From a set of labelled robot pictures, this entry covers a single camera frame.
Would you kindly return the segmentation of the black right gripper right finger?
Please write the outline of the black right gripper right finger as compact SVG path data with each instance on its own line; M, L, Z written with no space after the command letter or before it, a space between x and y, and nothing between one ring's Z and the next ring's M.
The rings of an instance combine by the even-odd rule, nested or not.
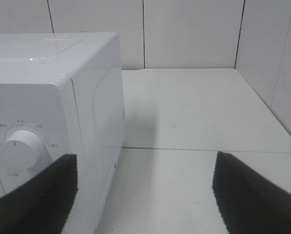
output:
M218 152L213 193L231 234L291 234L291 194L234 155Z

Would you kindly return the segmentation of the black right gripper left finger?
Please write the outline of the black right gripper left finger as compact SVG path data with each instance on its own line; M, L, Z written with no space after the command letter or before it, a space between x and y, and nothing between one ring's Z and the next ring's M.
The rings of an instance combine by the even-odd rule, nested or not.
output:
M77 192L77 156L62 155L0 198L0 234L62 233Z

